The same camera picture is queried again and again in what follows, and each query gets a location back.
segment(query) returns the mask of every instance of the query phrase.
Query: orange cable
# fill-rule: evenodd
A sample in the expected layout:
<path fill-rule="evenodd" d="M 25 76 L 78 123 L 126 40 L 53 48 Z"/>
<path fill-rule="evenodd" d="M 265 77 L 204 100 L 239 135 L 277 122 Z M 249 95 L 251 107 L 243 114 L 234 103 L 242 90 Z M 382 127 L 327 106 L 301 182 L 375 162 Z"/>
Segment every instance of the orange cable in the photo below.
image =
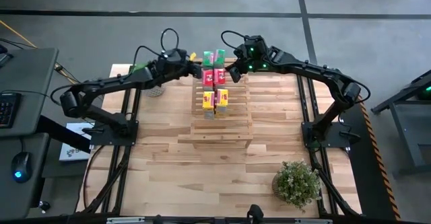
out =
<path fill-rule="evenodd" d="M 10 26 L 8 26 L 5 22 L 3 22 L 2 20 L 0 20 L 0 23 L 3 24 L 7 29 L 11 30 L 15 35 L 19 36 L 22 40 L 25 40 L 28 44 L 30 44 L 31 46 L 33 46 L 34 48 L 38 48 L 36 45 L 32 44 L 32 42 L 30 42 L 29 40 L 27 40 L 27 38 L 25 38 L 24 36 L 22 36 L 20 33 L 18 33 L 17 31 L 15 31 L 13 28 L 11 28 Z M 55 67 L 61 67 L 57 62 L 55 63 Z M 63 70 L 58 71 L 60 74 L 62 74 L 63 76 L 65 76 L 67 78 L 67 80 L 69 80 L 69 82 L 71 82 L 72 84 L 76 84 L 77 81 L 72 80 L 70 76 L 68 76 Z"/>

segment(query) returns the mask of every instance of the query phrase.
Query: concrete floor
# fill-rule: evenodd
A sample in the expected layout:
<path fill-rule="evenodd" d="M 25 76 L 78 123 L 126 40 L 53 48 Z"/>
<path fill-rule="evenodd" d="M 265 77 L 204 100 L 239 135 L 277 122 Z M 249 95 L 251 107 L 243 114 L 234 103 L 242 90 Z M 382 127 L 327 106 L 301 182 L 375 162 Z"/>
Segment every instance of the concrete floor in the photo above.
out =
<path fill-rule="evenodd" d="M 309 13 L 431 13 L 431 0 L 306 0 Z M 1 8 L 89 9 L 112 11 L 190 12 L 290 12 L 299 13 L 298 0 L 0 0 Z M 307 59 L 301 19 L 222 17 L 54 17 L 2 15 L 0 20 L 15 28 L 39 47 L 57 47 L 59 62 L 78 79 L 106 77 L 113 63 L 131 63 L 140 44 L 159 50 L 160 32 L 173 27 L 180 34 L 180 47 L 202 52 L 224 48 L 223 30 L 260 34 L 267 43 Z M 337 67 L 365 83 L 372 91 L 370 109 L 398 92 L 405 84 L 430 69 L 431 20 L 310 20 L 318 64 Z M 0 27 L 0 37 L 19 41 Z M 239 38 L 228 38 L 233 44 Z M 148 52 L 139 60 L 153 58 Z M 54 74 L 50 90 L 68 83 Z M 65 124 L 61 109 L 46 101 L 44 113 Z M 389 112 L 370 114 L 378 146 L 388 172 L 410 165 Z M 82 175 L 53 178 L 44 198 L 53 209 L 47 215 L 72 213 Z M 394 180 L 391 185 L 406 221 L 429 222 L 431 175 Z"/>

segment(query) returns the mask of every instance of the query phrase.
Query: stacked blocks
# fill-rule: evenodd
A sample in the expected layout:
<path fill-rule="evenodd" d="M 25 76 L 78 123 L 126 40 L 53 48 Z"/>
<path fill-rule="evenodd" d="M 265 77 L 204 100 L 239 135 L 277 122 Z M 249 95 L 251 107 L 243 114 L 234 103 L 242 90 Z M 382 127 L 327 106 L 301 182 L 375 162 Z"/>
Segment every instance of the stacked blocks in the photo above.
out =
<path fill-rule="evenodd" d="M 203 52 L 202 60 L 202 108 L 205 119 L 223 117 L 228 106 L 228 90 L 224 70 L 224 50 L 217 49 L 215 54 Z"/>

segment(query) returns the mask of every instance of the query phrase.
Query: keyboard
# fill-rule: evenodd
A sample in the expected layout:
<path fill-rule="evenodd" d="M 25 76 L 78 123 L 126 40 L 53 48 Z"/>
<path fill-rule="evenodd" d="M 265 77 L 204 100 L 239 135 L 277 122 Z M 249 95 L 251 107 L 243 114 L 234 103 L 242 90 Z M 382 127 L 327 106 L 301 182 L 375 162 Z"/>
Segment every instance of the keyboard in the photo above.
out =
<path fill-rule="evenodd" d="M 0 95 L 0 128 L 11 128 L 20 105 L 21 94 L 3 93 Z"/>

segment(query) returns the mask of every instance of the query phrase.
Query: plant pot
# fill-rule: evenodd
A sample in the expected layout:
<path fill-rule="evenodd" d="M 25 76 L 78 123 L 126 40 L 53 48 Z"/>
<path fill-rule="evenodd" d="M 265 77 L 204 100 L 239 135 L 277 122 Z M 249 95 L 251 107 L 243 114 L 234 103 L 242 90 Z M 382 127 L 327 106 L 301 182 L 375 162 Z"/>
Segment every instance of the plant pot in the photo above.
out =
<path fill-rule="evenodd" d="M 158 96 L 161 96 L 164 93 L 165 89 L 166 89 L 166 87 L 162 85 L 160 87 L 159 86 L 155 86 L 152 89 L 145 89 L 142 92 L 143 92 L 143 94 L 145 96 L 148 96 L 148 97 L 158 97 Z"/>
<path fill-rule="evenodd" d="M 271 184 L 272 192 L 274 193 L 275 197 L 277 197 L 278 199 L 280 199 L 280 200 L 282 200 L 282 201 L 286 201 L 286 200 L 284 199 L 284 197 L 282 197 L 282 196 L 281 196 L 281 194 L 280 194 L 280 193 L 279 193 L 279 191 L 278 191 L 278 184 L 277 184 L 277 180 L 278 180 L 278 174 L 276 174 L 276 175 L 274 176 L 274 179 L 272 179 L 272 184 Z"/>

